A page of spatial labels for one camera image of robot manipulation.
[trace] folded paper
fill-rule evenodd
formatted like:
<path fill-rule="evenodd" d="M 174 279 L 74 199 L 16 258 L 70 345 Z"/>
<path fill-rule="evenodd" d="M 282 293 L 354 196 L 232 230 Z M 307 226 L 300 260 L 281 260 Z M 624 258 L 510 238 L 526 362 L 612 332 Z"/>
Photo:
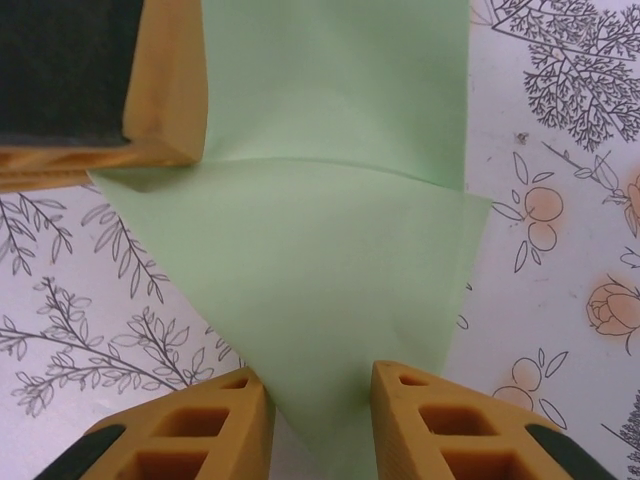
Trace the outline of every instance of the folded paper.
<path fill-rule="evenodd" d="M 468 5 L 204 8 L 202 163 L 92 177 L 329 478 L 375 478 L 372 363 L 440 371 L 488 211 L 460 191 Z"/>

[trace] green paper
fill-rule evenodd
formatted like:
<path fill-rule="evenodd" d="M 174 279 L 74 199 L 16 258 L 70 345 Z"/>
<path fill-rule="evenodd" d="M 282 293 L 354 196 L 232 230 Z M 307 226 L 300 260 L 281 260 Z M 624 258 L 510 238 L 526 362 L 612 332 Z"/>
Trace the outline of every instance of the green paper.
<path fill-rule="evenodd" d="M 459 191 L 468 4 L 204 9 L 202 163 L 92 177 L 329 478 L 376 478 L 372 363 L 441 370 L 489 208 Z"/>

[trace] floral tablecloth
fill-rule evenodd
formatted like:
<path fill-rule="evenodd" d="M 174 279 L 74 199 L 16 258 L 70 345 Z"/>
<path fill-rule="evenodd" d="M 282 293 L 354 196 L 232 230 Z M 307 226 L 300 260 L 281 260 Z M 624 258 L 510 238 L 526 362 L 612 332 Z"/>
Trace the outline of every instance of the floral tablecloth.
<path fill-rule="evenodd" d="M 467 189 L 494 205 L 445 371 L 630 479 L 639 51 L 632 2 L 475 0 Z M 242 365 L 95 187 L 0 196 L 0 275 L 2 478 L 32 478 L 104 416 Z M 281 420 L 273 463 L 276 480 L 320 478 Z"/>

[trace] light green sheet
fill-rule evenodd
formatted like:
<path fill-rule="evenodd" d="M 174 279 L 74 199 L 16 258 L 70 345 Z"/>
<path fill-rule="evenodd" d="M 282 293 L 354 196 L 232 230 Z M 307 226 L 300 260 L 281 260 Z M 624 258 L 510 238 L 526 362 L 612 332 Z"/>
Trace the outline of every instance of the light green sheet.
<path fill-rule="evenodd" d="M 204 7 L 203 162 L 92 177 L 328 477 L 376 478 L 372 362 L 440 371 L 489 208 L 460 192 L 468 4 Z"/>

